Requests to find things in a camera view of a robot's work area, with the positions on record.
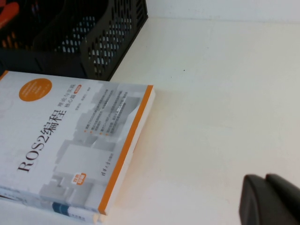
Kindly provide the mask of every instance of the orange circle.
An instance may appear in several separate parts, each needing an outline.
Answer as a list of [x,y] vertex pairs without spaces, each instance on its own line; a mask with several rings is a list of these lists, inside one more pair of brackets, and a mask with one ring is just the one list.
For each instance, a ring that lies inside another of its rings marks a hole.
[[29,81],[20,92],[19,97],[25,102],[32,102],[46,96],[52,88],[52,83],[48,79],[39,78]]

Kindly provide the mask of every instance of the book stack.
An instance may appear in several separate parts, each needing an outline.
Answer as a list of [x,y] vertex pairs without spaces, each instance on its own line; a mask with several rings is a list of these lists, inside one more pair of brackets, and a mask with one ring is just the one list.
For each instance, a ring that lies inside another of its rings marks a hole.
[[107,215],[153,86],[8,72],[0,77],[0,195],[86,222]]

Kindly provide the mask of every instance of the white wall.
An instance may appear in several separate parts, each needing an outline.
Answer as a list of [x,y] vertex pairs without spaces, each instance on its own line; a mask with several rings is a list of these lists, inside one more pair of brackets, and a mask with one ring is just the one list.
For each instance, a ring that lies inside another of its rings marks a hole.
[[150,17],[300,22],[300,0],[147,0]]

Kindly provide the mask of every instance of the white desk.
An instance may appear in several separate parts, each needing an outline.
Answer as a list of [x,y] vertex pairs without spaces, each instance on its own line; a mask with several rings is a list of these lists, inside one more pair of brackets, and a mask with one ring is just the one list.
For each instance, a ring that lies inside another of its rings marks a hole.
[[[239,225],[245,174],[300,186],[300,25],[149,19],[112,81],[157,97],[106,225]],[[0,209],[2,225],[80,224]]]

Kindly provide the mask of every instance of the black plastic basket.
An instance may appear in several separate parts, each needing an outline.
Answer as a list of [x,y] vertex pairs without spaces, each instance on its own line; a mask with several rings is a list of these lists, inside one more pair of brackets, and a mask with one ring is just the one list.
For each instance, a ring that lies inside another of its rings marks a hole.
[[147,18],[145,0],[65,0],[33,51],[0,49],[0,67],[110,80]]

